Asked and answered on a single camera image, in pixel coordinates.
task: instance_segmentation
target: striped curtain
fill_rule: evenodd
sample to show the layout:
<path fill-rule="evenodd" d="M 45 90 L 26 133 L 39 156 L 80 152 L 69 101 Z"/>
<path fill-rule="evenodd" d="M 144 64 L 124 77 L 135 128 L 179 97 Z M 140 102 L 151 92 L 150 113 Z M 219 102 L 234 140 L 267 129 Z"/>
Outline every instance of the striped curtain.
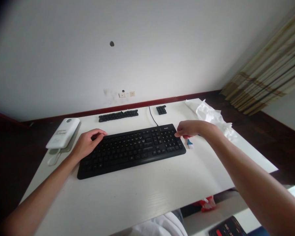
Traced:
<path fill-rule="evenodd" d="M 221 91 L 252 115 L 295 89 L 295 15 Z"/>

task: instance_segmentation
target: white tissue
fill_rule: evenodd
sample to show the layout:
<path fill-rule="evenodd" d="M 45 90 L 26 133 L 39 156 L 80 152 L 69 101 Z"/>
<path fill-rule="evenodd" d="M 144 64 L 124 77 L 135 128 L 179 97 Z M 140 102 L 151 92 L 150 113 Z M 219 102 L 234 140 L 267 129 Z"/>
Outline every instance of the white tissue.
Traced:
<path fill-rule="evenodd" d="M 235 131 L 232 128 L 232 123 L 226 123 L 221 115 L 220 110 L 214 110 L 203 100 L 200 104 L 186 100 L 186 105 L 197 114 L 198 119 L 210 122 L 216 125 L 225 135 L 228 140 L 232 141 L 237 138 Z"/>

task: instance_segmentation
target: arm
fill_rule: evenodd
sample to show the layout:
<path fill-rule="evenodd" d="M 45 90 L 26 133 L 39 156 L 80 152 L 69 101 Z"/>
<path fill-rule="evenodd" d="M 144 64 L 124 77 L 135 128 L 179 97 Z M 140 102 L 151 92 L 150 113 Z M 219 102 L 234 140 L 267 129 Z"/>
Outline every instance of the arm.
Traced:
<path fill-rule="evenodd" d="M 211 145 L 253 214 L 271 235 L 295 235 L 295 198 L 213 124 L 180 122 L 176 137 L 201 135 Z"/>
<path fill-rule="evenodd" d="M 70 155 L 3 221 L 3 234 L 33 235 L 73 168 L 94 150 L 104 135 L 106 132 L 100 129 L 81 134 Z"/>

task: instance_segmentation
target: black cable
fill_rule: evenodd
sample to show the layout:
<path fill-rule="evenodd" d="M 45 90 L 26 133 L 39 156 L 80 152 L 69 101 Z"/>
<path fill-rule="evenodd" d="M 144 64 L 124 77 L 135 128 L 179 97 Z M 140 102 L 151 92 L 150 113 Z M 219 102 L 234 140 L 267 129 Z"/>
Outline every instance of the black cable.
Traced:
<path fill-rule="evenodd" d="M 151 113 L 151 108 L 150 108 L 150 106 L 148 107 L 149 108 L 149 110 L 150 110 L 150 114 L 151 114 L 151 116 L 152 116 L 152 113 Z M 152 116 L 152 119 L 154 120 L 154 118 L 153 118 L 153 116 Z M 155 122 L 155 120 L 154 120 L 154 122 Z M 158 124 L 155 122 L 155 124 L 158 126 Z"/>

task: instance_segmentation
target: dark wooden floor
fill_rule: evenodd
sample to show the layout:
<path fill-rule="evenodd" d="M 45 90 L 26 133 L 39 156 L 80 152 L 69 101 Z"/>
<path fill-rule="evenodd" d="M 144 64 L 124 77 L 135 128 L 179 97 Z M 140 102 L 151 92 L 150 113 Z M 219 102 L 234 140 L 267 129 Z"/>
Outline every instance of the dark wooden floor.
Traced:
<path fill-rule="evenodd" d="M 280 170 L 282 181 L 295 184 L 295 132 L 263 112 L 246 116 L 224 96 L 200 97 L 221 110 L 226 122 Z M 17 207 L 39 167 L 45 146 L 59 122 L 34 124 L 31 129 L 0 134 L 0 221 Z"/>

